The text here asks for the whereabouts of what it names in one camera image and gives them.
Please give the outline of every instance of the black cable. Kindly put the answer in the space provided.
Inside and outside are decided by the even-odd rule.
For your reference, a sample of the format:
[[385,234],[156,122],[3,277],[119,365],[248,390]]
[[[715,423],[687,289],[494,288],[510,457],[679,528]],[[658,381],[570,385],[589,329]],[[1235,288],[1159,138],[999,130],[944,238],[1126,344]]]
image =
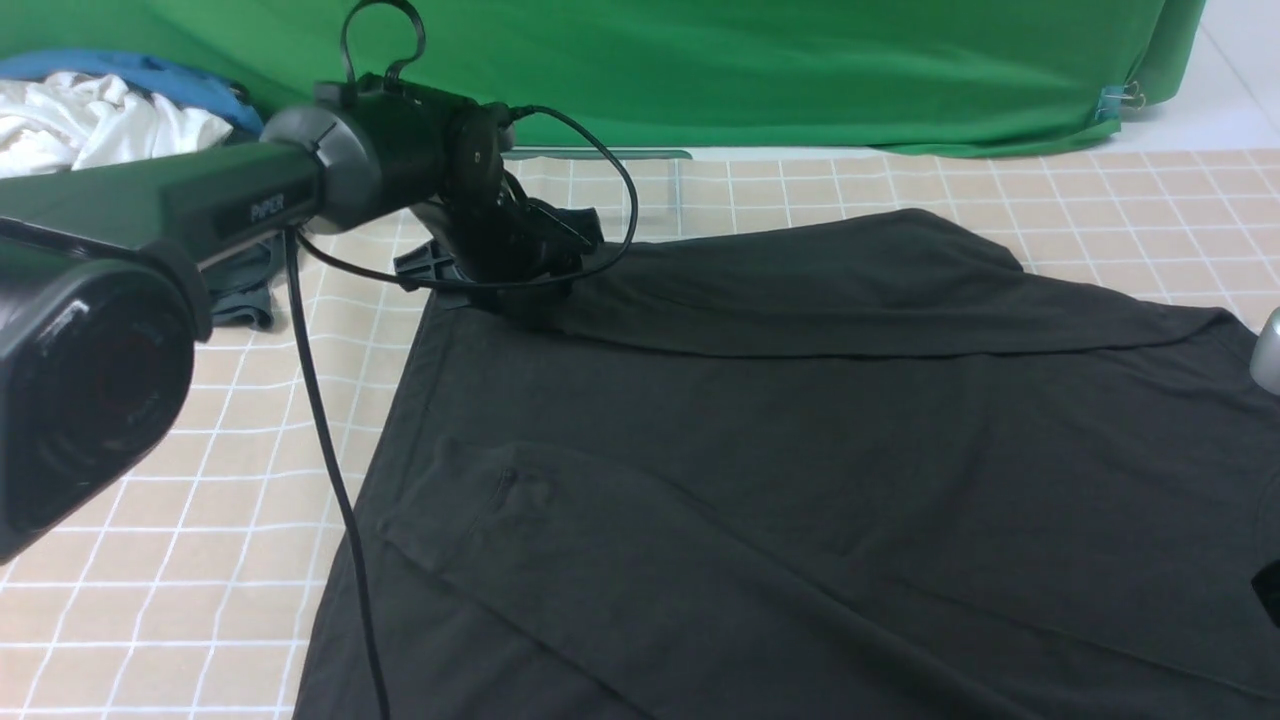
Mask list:
[[342,33],[338,36],[338,50],[342,53],[342,69],[347,76],[347,85],[356,85],[356,67],[351,61],[351,51],[347,47],[347,31],[351,29],[351,20],[356,19],[356,13],[370,5],[390,5],[404,13],[408,15],[410,22],[413,23],[413,32],[417,35],[417,49],[413,51],[413,56],[392,63],[387,68],[387,79],[398,81],[401,70],[413,60],[421,58],[422,53],[426,51],[426,29],[422,27],[422,15],[417,14],[417,9],[408,0],[361,0],[347,13],[347,19],[342,20]]
[[428,290],[475,291],[475,290],[518,290],[518,288],[525,288],[525,287],[543,287],[543,286],[550,286],[550,284],[559,284],[559,283],[566,283],[566,282],[580,281],[582,278],[588,278],[588,277],[591,277],[591,275],[594,275],[596,273],[603,273],[604,270],[608,270],[614,264],[617,264],[617,261],[621,260],[623,255],[626,255],[627,250],[631,247],[631,241],[635,238],[636,225],[640,224],[640,199],[639,199],[639,196],[636,193],[636,183],[631,179],[631,173],[628,173],[627,169],[622,167],[622,163],[617,159],[617,156],[613,155],[613,152],[611,152],[609,149],[605,147],[603,142],[600,142],[594,135],[590,133],[590,131],[588,131],[585,127],[582,127],[573,118],[570,118],[568,115],[566,115],[564,113],[561,113],[559,110],[554,110],[552,108],[544,108],[541,105],[529,105],[529,106],[525,106],[525,108],[513,108],[512,109],[512,118],[515,118],[517,120],[521,119],[521,118],[527,118],[529,115],[535,115],[535,114],[550,115],[552,118],[556,118],[557,120],[564,123],[571,129],[573,129],[579,135],[581,135],[584,140],[586,140],[588,142],[590,142],[600,152],[600,155],[603,155],[604,159],[608,160],[609,164],[613,165],[613,168],[618,172],[618,176],[622,177],[623,184],[627,186],[627,201],[631,205],[631,214],[630,214],[630,217],[627,219],[627,232],[626,232],[626,236],[623,236],[623,238],[622,238],[622,245],[618,247],[618,251],[613,254],[613,258],[609,258],[604,263],[600,263],[599,265],[595,265],[593,268],[585,268],[582,270],[579,270],[576,273],[571,273],[571,274],[567,274],[567,275],[557,275],[557,277],[541,278],[541,279],[536,279],[536,281],[503,282],[503,283],[474,283],[474,282],[460,282],[460,281],[426,281],[426,279],[419,279],[419,278],[408,278],[408,277],[393,275],[390,273],[380,273],[378,270],[370,270],[369,268],[361,268],[360,265],[355,265],[355,264],[348,263],[346,260],[334,258],[333,255],[329,255],[328,252],[320,250],[319,247],[316,247],[315,245],[312,245],[310,240],[307,240],[306,237],[303,237],[301,233],[297,236],[298,237],[298,242],[301,242],[302,247],[306,247],[307,252],[310,252],[311,255],[314,255],[321,263],[325,263],[326,265],[332,265],[332,266],[334,266],[334,268],[337,268],[339,270],[343,270],[346,273],[351,273],[353,275],[360,275],[362,278],[367,278],[367,279],[371,279],[371,281],[381,281],[381,282],[394,283],[394,284],[399,284],[399,286],[413,286],[413,287],[428,288]]
[[347,486],[342,482],[342,469],[338,466],[338,454],[333,448],[333,434],[324,414],[324,400],[320,397],[320,380],[316,378],[315,357],[311,355],[311,342],[307,338],[307,319],[302,310],[302,282],[298,278],[298,241],[301,231],[288,231],[284,240],[284,263],[289,274],[289,311],[293,314],[293,337],[298,346],[298,364],[302,365],[302,382],[307,387],[307,400],[311,401],[311,415],[315,418],[316,434],[320,437],[320,454],[324,466],[333,483],[333,495],[338,500],[342,524],[347,527],[347,543],[351,547],[351,560],[356,574],[356,596],[360,602],[360,624],[365,630],[365,652],[369,655],[369,671],[374,676],[374,692],[378,694],[378,715],[390,720],[392,706],[387,696],[387,679],[383,676],[383,662],[378,657],[378,643],[374,639],[374,611],[369,600],[369,573],[365,569],[365,551],[356,527],[356,514],[347,497]]

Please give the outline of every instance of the black t-shirt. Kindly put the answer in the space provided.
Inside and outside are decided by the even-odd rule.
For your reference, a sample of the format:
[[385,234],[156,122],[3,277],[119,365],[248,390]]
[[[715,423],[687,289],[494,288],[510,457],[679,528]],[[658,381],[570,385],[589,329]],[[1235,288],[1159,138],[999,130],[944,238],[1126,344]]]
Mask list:
[[[922,211],[433,301],[357,514],[397,717],[1280,716],[1256,337]],[[351,560],[300,717],[372,717]]]

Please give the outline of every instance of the green backdrop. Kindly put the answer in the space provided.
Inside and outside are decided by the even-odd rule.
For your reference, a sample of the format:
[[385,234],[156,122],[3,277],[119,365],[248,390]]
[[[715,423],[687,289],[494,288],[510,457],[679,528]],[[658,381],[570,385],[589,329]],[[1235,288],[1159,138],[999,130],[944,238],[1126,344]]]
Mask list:
[[[270,111],[338,79],[353,0],[6,0],[0,55],[133,50],[244,83]],[[873,145],[1052,152],[1119,129],[1105,86],[1176,92],[1204,0],[415,0],[428,55],[407,78],[556,106],[614,146]],[[411,53],[374,6],[361,70]],[[576,145],[543,119],[524,145]]]

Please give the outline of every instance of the blue cloth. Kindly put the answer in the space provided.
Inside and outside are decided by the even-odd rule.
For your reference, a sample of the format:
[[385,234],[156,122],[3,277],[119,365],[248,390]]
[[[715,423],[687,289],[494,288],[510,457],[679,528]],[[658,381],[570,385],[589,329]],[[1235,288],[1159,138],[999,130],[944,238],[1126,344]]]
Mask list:
[[40,81],[60,72],[119,76],[124,82],[164,95],[178,105],[204,108],[228,123],[259,136],[262,118],[236,96],[232,81],[169,60],[111,50],[38,50],[0,60],[0,78]]

